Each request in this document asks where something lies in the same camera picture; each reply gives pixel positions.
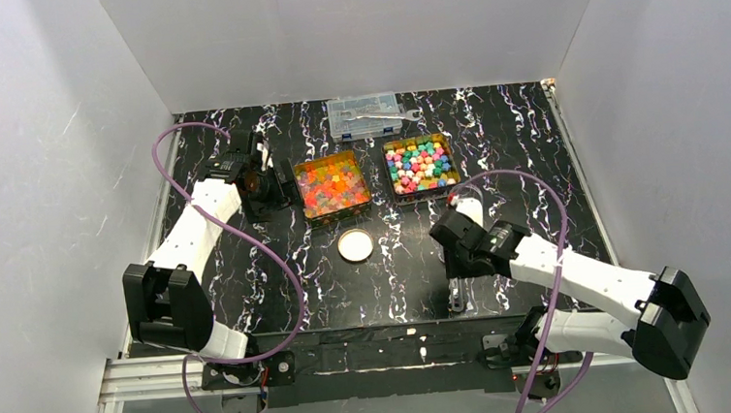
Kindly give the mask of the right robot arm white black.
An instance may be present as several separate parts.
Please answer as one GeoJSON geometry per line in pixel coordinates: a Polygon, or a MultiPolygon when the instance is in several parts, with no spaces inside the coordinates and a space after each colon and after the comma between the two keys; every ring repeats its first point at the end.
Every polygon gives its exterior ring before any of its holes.
{"type": "Polygon", "coordinates": [[[518,330],[487,349],[490,365],[510,366],[533,358],[539,344],[550,354],[606,353],[633,358],[668,379],[691,372],[711,316],[688,275],[671,267],[660,274],[629,270],[557,248],[528,229],[498,220],[489,229],[449,208],[429,231],[443,248],[448,280],[487,275],[552,288],[556,260],[563,269],[559,290],[593,308],[557,309],[550,327],[547,308],[535,306],[518,330]]]}

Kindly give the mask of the tin of multicolour star candies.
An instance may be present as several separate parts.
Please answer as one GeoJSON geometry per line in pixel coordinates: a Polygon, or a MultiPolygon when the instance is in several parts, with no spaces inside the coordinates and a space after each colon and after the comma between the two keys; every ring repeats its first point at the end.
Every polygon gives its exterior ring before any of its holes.
{"type": "Polygon", "coordinates": [[[382,157],[390,191],[399,205],[448,198],[463,181],[453,146],[442,133],[386,142],[382,157]]]}

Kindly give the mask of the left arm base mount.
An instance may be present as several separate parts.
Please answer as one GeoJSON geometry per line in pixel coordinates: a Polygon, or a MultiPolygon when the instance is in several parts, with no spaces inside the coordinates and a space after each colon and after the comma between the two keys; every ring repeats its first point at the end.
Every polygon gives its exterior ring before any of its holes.
{"type": "Polygon", "coordinates": [[[296,356],[290,351],[281,351],[253,364],[205,364],[201,386],[205,391],[226,391],[291,385],[295,380],[295,366],[296,356]]]}

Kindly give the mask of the translucent plastic scoop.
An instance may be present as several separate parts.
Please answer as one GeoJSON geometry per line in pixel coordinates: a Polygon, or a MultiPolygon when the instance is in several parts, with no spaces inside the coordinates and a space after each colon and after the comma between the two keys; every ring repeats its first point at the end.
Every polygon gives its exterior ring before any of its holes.
{"type": "Polygon", "coordinates": [[[449,308],[452,313],[460,314],[466,311],[465,292],[459,278],[449,278],[448,294],[449,308]]]}

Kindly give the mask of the tin of orange gummy candies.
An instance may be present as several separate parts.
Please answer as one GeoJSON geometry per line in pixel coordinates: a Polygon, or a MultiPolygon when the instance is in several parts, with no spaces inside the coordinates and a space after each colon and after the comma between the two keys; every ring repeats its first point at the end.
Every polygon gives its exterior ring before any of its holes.
{"type": "Polygon", "coordinates": [[[303,215],[311,229],[371,210],[366,179],[350,150],[298,164],[294,175],[303,201],[303,215]]]}

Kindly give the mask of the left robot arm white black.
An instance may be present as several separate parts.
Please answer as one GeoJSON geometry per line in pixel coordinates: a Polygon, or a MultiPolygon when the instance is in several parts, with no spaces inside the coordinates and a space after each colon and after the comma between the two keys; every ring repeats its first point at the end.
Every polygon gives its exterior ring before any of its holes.
{"type": "Polygon", "coordinates": [[[226,150],[205,164],[190,202],[165,240],[122,276],[134,340],[231,365],[261,360],[252,337],[216,321],[201,278],[208,256],[237,212],[248,222],[262,223],[299,202],[290,162],[274,162],[263,136],[234,131],[226,150]]]}

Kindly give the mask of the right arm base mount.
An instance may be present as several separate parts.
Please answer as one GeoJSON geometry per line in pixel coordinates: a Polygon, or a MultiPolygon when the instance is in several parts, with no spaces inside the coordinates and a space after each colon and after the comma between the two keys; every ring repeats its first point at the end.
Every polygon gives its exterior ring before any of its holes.
{"type": "MultiPolygon", "coordinates": [[[[522,392],[525,390],[527,372],[535,357],[536,345],[534,338],[519,344],[518,339],[511,334],[488,334],[482,338],[482,350],[477,360],[487,369],[524,367],[522,372],[512,372],[516,389],[522,392]]],[[[528,399],[541,401],[558,396],[562,388],[559,368],[563,364],[579,362],[582,357],[583,354],[579,351],[557,354],[545,349],[528,399]]]]}

